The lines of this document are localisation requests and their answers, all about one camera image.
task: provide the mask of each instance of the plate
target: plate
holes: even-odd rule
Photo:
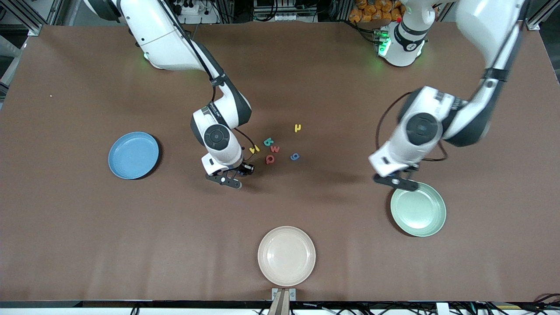
[[[444,199],[431,186],[418,183],[411,192],[397,189],[391,198],[391,214],[406,233],[417,237],[436,234],[444,225]]]
[[[304,231],[281,226],[268,232],[259,245],[259,267],[270,282],[294,286],[311,275],[315,246]]]
[[[120,178],[137,179],[153,169],[159,156],[154,137],[141,131],[127,133],[109,150],[109,169]]]

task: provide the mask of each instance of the green plate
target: green plate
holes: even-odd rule
[[[431,186],[418,183],[411,192],[397,189],[391,198],[391,214],[396,224],[416,237],[436,234],[445,223],[445,203]]]

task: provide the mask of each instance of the orange bag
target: orange bag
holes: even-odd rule
[[[381,20],[381,10],[377,10],[374,15],[371,16],[372,20]]]
[[[350,16],[348,17],[348,21],[352,23],[358,23],[362,19],[362,11],[358,9],[352,9],[350,11]]]
[[[400,10],[395,8],[391,10],[391,21],[396,21],[398,18],[402,18],[400,15]]]
[[[381,0],[381,3],[381,10],[383,12],[391,12],[391,9],[393,8],[393,2],[391,0]]]
[[[363,8],[365,8],[367,5],[367,0],[356,0],[354,3],[358,7],[358,9],[363,10]]]
[[[364,9],[363,12],[366,15],[373,15],[375,13],[375,11],[377,11],[377,9],[375,8],[375,6],[373,5],[367,5]]]

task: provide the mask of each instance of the blue plate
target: blue plate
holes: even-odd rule
[[[137,179],[148,174],[157,163],[160,147],[145,132],[131,132],[119,138],[109,151],[109,168],[123,179]]]

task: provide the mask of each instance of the wire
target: wire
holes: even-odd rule
[[[373,33],[374,33],[373,30],[366,30],[366,29],[363,29],[363,28],[359,27],[358,24],[352,24],[350,21],[347,21],[347,20],[336,20],[336,22],[343,22],[343,23],[345,23],[346,25],[350,26],[351,28],[353,28],[353,29],[355,29],[355,30],[358,30],[358,31],[360,31],[360,32],[369,33],[369,34],[373,34]]]
[[[369,38],[367,38],[367,37],[363,34],[363,33],[374,34],[375,32],[374,32],[373,30],[366,30],[366,29],[363,29],[363,28],[359,27],[357,24],[352,24],[350,21],[346,21],[346,20],[338,20],[337,22],[343,22],[343,23],[345,23],[346,25],[350,26],[351,28],[357,30],[358,33],[359,33],[360,35],[362,35],[362,37],[363,37],[365,40],[369,41],[369,42],[372,43],[372,44],[381,44],[381,43],[383,43],[382,41],[379,41],[379,40],[372,40],[372,39],[369,39]]]
[[[130,311],[130,315],[138,315],[140,314],[140,307],[133,307]]]
[[[387,114],[391,111],[391,109],[395,106],[395,104],[400,101],[403,97],[410,95],[412,92],[406,92],[405,94],[401,95],[399,98],[396,99],[396,101],[394,101],[391,105],[389,105],[389,107],[387,107],[387,109],[385,110],[385,112],[383,113],[383,115],[381,115],[381,118],[379,118],[379,121],[377,122],[377,128],[375,129],[375,150],[379,150],[380,146],[379,146],[379,132],[381,131],[381,124],[383,123],[383,120],[385,119],[385,117],[387,116]],[[443,153],[443,157],[440,157],[438,159],[432,159],[431,157],[427,157],[422,159],[422,161],[426,161],[426,162],[439,162],[439,161],[445,161],[447,160],[447,158],[449,157],[447,155],[447,151],[445,151],[444,146],[441,144],[441,141],[437,142],[438,147],[440,148],[441,152]]]
[[[496,305],[494,305],[494,303],[492,303],[492,302],[486,302],[486,303],[487,303],[488,305],[490,305],[491,307],[493,307],[493,308],[497,309],[497,310],[498,310],[498,312],[502,313],[503,315],[509,315],[508,313],[506,313],[506,312],[502,311],[502,309],[501,309],[501,308],[499,308],[499,307],[497,307]]]
[[[554,297],[560,297],[560,293],[548,294],[548,295],[534,301],[533,303],[541,303],[541,302],[544,302],[544,301],[546,301],[550,298],[554,298]]]
[[[169,6],[162,0],[159,0],[158,2],[160,4],[160,6],[164,9],[165,14],[171,20],[171,22],[173,23],[175,28],[179,30],[179,33],[181,33],[181,35],[186,40],[186,42],[189,43],[189,46],[194,51],[194,54],[197,56],[198,60],[200,61],[200,64],[202,65],[202,67],[206,71],[206,74],[208,75],[209,80],[210,81],[214,80],[213,77],[212,77],[212,74],[210,73],[210,69],[208,69],[208,66],[206,66],[206,63],[204,62],[204,60],[202,60],[202,57],[200,56],[200,54],[198,53],[198,51],[194,47],[194,44],[193,44],[192,40],[190,38],[188,38],[188,36],[185,34],[185,30],[179,25],[179,21],[175,18],[175,16],[172,16],[169,13],[169,10],[170,10]],[[213,90],[212,102],[214,102],[214,99],[216,99],[216,87],[212,86],[212,90]]]
[[[237,128],[234,128],[234,130],[237,131],[238,133],[240,133],[240,134],[241,134],[242,136],[244,136],[245,138],[247,138],[247,140],[249,140],[249,142],[251,142],[251,145],[252,145],[253,148],[255,147],[255,142],[253,142],[253,141],[251,140],[251,138],[249,138],[249,136],[247,136],[243,131],[241,131],[241,130],[239,130],[239,129],[237,129]],[[249,156],[247,159],[244,159],[243,162],[249,161],[249,160],[253,157],[253,155],[255,155],[255,154],[254,154],[254,153],[251,153],[251,156]]]
[[[333,0],[330,0],[330,4],[325,9],[323,9],[321,11],[317,11],[317,8],[319,7],[319,2],[317,2],[317,4],[315,5],[315,15],[313,15],[313,20],[311,20],[311,22],[312,23],[315,22],[315,17],[318,14],[321,14],[321,13],[324,13],[324,12],[330,10],[332,6],[333,6]]]
[[[223,13],[222,11],[220,11],[220,10],[216,7],[216,5],[214,4],[213,1],[210,1],[210,4],[211,4],[212,7],[214,8],[214,13],[216,13],[216,15],[220,15],[220,23],[221,23],[221,24],[225,24],[224,21],[227,20],[226,18],[223,18],[224,16],[227,16],[227,17],[230,17],[230,18],[235,19],[235,16],[231,16],[231,15],[229,15],[229,14],[227,14],[227,13]]]
[[[276,16],[276,13],[278,13],[278,0],[274,0],[274,3],[270,7],[270,13],[268,14],[268,16],[264,20],[261,20],[254,15],[253,15],[253,19],[255,19],[259,22],[268,22],[268,21],[272,20],[272,18],[274,16]]]
[[[389,107],[385,110],[379,121],[377,122],[377,128],[375,129],[375,150],[379,150],[379,131],[381,130],[381,123],[385,119],[385,116],[391,111],[391,109],[395,106],[395,104],[400,101],[403,97],[410,95],[412,92],[406,92],[405,94],[401,95],[399,98],[396,99]]]
[[[351,310],[351,309],[349,309],[349,308],[343,308],[343,309],[341,309],[341,310],[337,313],[337,315],[342,314],[342,312],[344,312],[344,311],[349,311],[350,313],[352,313],[352,315],[358,315],[358,314],[356,314],[353,310]]]

